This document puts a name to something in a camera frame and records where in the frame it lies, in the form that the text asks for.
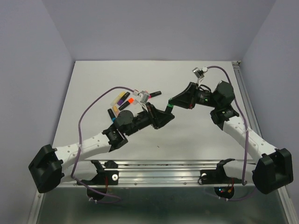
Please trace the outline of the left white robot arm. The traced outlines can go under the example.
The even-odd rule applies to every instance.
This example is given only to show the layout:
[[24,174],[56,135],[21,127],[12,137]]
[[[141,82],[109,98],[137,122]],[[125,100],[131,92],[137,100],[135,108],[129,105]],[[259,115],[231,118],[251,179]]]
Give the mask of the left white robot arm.
[[146,103],[137,115],[129,110],[121,111],[107,129],[86,140],[80,137],[78,143],[64,147],[53,148],[50,144],[41,147],[28,166],[38,192],[47,193],[56,188],[66,170],[76,168],[81,159],[119,149],[127,144],[128,136],[148,126],[164,127],[175,118],[172,109],[172,105],[167,105],[165,111],[161,111]]

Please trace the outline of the green highlighter cap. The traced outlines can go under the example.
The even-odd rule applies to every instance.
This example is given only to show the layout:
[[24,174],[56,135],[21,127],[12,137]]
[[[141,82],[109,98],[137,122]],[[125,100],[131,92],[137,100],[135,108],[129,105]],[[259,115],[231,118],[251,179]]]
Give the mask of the green highlighter cap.
[[174,105],[173,105],[173,104],[171,104],[171,99],[169,99],[169,100],[168,100],[168,104],[167,104],[167,106],[168,106],[168,107],[171,107],[171,108],[173,108],[173,107],[174,107]]

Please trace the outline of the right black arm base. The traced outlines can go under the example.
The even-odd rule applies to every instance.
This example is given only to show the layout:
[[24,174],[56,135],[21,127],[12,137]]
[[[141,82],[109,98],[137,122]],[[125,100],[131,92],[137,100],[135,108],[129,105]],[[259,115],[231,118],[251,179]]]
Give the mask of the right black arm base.
[[225,165],[233,165],[233,162],[236,162],[236,160],[221,160],[217,163],[216,169],[202,170],[200,172],[198,184],[226,184],[227,186],[214,187],[215,194],[218,196],[219,199],[224,199],[226,201],[236,201],[236,199],[232,199],[235,193],[234,185],[236,183],[242,183],[241,177],[229,177],[224,169]]

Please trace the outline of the black highlighter green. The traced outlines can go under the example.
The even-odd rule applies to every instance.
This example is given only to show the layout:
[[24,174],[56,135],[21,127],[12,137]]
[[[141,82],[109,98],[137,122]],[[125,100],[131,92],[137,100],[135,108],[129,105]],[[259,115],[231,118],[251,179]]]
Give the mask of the black highlighter green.
[[173,110],[173,105],[167,104],[166,109],[165,109],[165,113],[171,114],[172,110]]

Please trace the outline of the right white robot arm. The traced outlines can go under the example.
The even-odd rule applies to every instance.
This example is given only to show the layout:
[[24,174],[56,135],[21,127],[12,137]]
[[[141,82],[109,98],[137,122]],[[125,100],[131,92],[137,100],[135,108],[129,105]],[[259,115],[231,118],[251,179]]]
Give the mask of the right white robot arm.
[[228,182],[231,178],[252,183],[263,194],[271,193],[293,182],[292,155],[286,149],[278,149],[250,129],[245,119],[231,105],[235,100],[233,86],[221,81],[214,91],[202,89],[190,82],[185,90],[172,97],[169,104],[185,109],[195,105],[213,108],[211,119],[222,131],[239,143],[254,160],[254,164],[235,159],[221,160],[215,170],[203,176],[203,184]]

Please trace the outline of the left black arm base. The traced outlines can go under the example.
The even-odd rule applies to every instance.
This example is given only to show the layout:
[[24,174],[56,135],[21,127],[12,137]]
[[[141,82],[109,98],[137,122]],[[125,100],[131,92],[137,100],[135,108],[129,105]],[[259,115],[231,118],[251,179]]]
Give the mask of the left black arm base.
[[91,160],[90,165],[93,165],[96,174],[89,180],[78,179],[75,177],[76,184],[86,187],[86,193],[90,201],[95,203],[117,203],[121,198],[108,193],[109,186],[118,185],[119,171],[116,170],[118,165],[114,161],[107,161],[104,167],[98,160]]

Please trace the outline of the black highlighter blue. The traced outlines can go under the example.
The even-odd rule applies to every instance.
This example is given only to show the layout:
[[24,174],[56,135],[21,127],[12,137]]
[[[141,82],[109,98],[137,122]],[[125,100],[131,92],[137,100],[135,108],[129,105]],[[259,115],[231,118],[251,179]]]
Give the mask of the black highlighter blue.
[[115,116],[113,110],[112,110],[111,108],[109,108],[109,109],[107,110],[107,112],[108,112],[108,114],[109,114],[109,117],[110,117],[111,121],[114,122],[115,119],[116,119],[116,116]]

